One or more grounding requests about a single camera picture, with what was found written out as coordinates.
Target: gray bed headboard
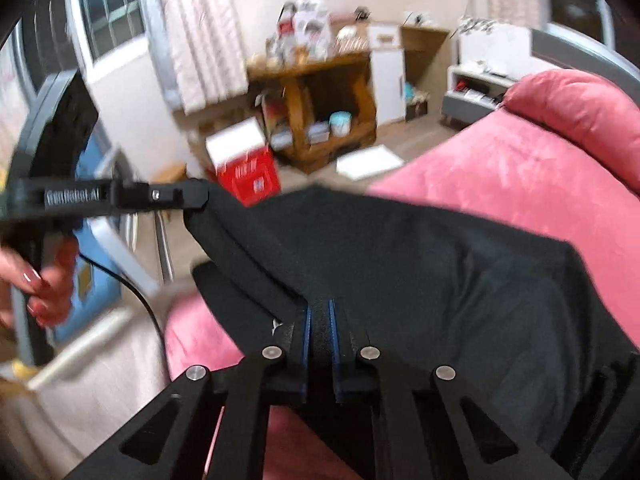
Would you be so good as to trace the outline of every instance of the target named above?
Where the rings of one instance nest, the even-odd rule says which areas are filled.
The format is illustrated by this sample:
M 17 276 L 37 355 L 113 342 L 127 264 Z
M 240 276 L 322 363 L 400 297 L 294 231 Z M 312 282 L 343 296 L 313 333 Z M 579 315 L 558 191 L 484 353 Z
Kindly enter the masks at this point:
M 575 68 L 601 75 L 615 83 L 640 106 L 640 70 L 603 44 L 549 23 L 545 30 L 532 30 L 531 55 L 561 68 Z

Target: human hand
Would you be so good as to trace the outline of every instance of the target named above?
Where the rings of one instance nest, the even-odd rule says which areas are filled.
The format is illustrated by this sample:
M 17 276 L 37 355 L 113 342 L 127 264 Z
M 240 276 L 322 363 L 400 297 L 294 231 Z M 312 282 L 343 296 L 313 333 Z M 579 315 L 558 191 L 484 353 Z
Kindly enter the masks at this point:
M 75 237 L 64 239 L 51 266 L 37 273 L 19 254 L 0 247 L 0 324 L 12 328 L 11 285 L 31 294 L 28 308 L 42 327 L 62 323 L 71 310 L 78 256 Z

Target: black cable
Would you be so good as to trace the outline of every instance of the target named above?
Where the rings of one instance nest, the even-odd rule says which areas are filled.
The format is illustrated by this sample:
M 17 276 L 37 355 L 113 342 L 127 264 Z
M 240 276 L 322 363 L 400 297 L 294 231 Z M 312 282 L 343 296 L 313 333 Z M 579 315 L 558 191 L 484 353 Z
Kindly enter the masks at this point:
M 91 258 L 89 258 L 88 256 L 85 256 L 82 253 L 80 253 L 79 256 L 84 261 L 86 261 L 89 265 L 94 266 L 96 269 L 100 269 L 105 274 L 108 274 L 109 276 L 111 276 L 115 280 L 118 280 L 121 284 L 123 284 L 131 292 L 133 292 L 135 297 L 138 298 L 140 303 L 142 303 L 142 305 L 145 307 L 146 312 L 149 314 L 149 317 L 151 318 L 152 323 L 154 324 L 154 328 L 156 329 L 156 333 L 158 334 L 158 339 L 160 340 L 160 346 L 162 347 L 162 356 L 163 356 L 162 362 L 165 363 L 165 365 L 166 365 L 166 348 L 164 346 L 164 333 L 162 333 L 162 329 L 160 328 L 160 324 L 158 323 L 158 318 L 156 318 L 156 314 L 154 314 L 154 311 L 151 310 L 151 307 L 149 306 L 148 302 L 146 301 L 146 299 L 142 295 L 142 293 L 139 290 L 136 289 L 136 287 L 135 287 L 135 285 L 133 285 L 133 283 L 131 283 L 127 278 L 124 278 L 123 276 L 119 275 L 117 272 L 113 272 L 111 269 L 108 269 L 107 267 L 99 264 L 98 262 L 92 260 Z

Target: black cloth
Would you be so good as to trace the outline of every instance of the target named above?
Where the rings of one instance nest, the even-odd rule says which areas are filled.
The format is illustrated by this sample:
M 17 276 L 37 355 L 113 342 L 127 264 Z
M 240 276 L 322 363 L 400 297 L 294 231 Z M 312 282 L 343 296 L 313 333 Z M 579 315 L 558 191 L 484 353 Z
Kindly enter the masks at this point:
M 486 219 L 321 187 L 245 209 L 212 185 L 185 222 L 212 260 L 196 284 L 243 352 L 333 299 L 383 351 L 454 366 L 549 453 L 635 351 L 570 244 Z

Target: red fingernail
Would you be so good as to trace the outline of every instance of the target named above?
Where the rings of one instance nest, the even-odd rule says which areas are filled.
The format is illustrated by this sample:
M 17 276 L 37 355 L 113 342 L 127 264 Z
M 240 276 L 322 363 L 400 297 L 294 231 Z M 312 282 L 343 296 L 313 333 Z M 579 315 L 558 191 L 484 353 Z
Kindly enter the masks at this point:
M 29 302 L 29 312 L 32 316 L 42 316 L 47 311 L 47 305 L 40 300 L 31 300 Z
M 36 272 L 35 269 L 26 269 L 22 277 L 24 280 L 29 283 L 33 288 L 37 288 L 42 283 L 42 277 Z

